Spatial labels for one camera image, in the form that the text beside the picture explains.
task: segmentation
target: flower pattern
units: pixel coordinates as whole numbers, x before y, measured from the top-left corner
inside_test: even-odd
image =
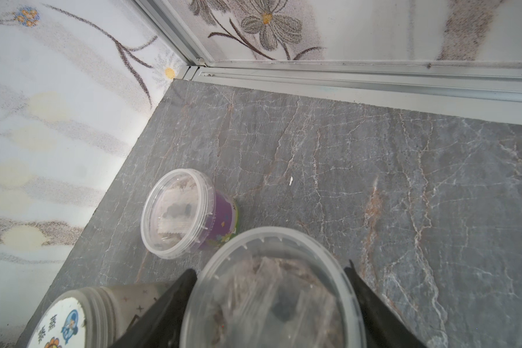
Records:
[[[39,12],[35,8],[28,6],[20,8],[14,13],[14,16],[18,23],[26,27],[34,27],[41,19]]]
[[[180,60],[174,52],[163,52],[157,56],[153,66],[153,80],[155,80],[157,88],[166,92],[177,72],[182,68]]]
[[[139,47],[127,47],[125,45],[122,45],[122,43],[120,43],[120,41],[118,41],[116,38],[114,38],[112,35],[110,35],[104,29],[99,27],[97,24],[94,24],[94,23],[86,20],[85,18],[76,16],[73,13],[70,13],[68,11],[62,10],[61,8],[54,7],[54,6],[48,5],[48,4],[44,4],[44,5],[46,7],[48,7],[48,8],[50,8],[50,9],[52,9],[52,10],[55,10],[55,11],[60,12],[60,13],[63,13],[63,14],[65,14],[68,17],[76,19],[77,21],[80,21],[82,23],[85,23],[85,24],[87,24],[87,25],[97,29],[98,31],[100,31],[101,33],[106,35],[109,39],[111,39],[112,42],[114,43],[114,45],[116,46],[116,49],[118,50],[118,54],[119,54],[120,58],[122,59],[122,62],[124,63],[126,68],[130,71],[130,73],[133,75],[133,77],[135,77],[135,79],[137,80],[137,83],[139,83],[139,86],[141,87],[143,92],[145,92],[145,94],[147,95],[147,99],[149,100],[149,105],[151,107],[153,107],[153,102],[151,101],[151,94],[149,93],[149,89],[145,85],[145,81],[143,80],[141,75],[133,68],[132,64],[130,64],[130,59],[132,59],[134,62],[137,62],[137,63],[141,64],[142,66],[145,66],[145,67],[147,67],[149,69],[153,69],[152,65],[149,65],[146,62],[142,61],[141,59],[136,57],[133,53],[141,51],[144,48],[146,48],[149,45],[151,45],[153,42],[155,42],[157,40],[158,36],[155,35],[152,39],[150,39],[144,45],[141,45]]]
[[[216,18],[213,15],[211,8],[219,10],[222,13],[230,11],[228,5],[226,5],[223,0],[193,0],[189,7],[194,16],[201,16],[205,23],[210,26],[216,25]]]
[[[62,346],[60,346],[59,344],[60,344],[60,340],[59,339],[51,338],[50,342],[47,342],[44,345],[44,348],[62,348]]]
[[[214,248],[220,248],[222,247],[226,242],[231,240],[232,238],[236,237],[238,234],[236,233],[236,229],[233,229],[232,231],[224,234],[224,235],[217,235],[215,239],[213,240],[205,240],[207,244],[210,247]]]
[[[255,13],[242,20],[242,29],[249,34],[259,34],[261,46],[268,50],[281,45],[299,43],[302,40],[302,21],[278,13],[287,0],[251,0],[250,9]]]

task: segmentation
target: yellow flower center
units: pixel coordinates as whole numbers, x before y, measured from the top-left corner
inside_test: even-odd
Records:
[[[271,20],[273,19],[272,13],[264,13],[261,17],[263,19],[263,24],[269,24]]]
[[[164,74],[169,80],[174,80],[174,77],[176,77],[176,73],[172,68],[166,68],[164,69]]]

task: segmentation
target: purple label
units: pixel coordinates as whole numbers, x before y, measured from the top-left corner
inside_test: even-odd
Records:
[[[238,210],[233,199],[215,191],[215,214],[213,226],[200,249],[218,248],[236,235],[236,223],[238,220]]]

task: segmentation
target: daisy pattern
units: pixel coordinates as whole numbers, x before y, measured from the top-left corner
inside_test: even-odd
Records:
[[[163,90],[163,93],[166,93],[182,64],[174,52],[159,53],[155,58],[153,80],[157,83],[157,87]]]

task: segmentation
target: cartoon character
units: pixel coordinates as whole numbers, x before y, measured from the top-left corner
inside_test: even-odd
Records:
[[[68,340],[73,336],[77,335],[77,310],[72,310],[68,317],[66,318],[66,322],[62,327],[62,336],[66,340],[66,344],[68,344]]]
[[[60,340],[59,339],[51,338],[50,342],[47,342],[44,345],[44,348],[62,348],[62,346],[59,346],[58,344],[60,344]]]

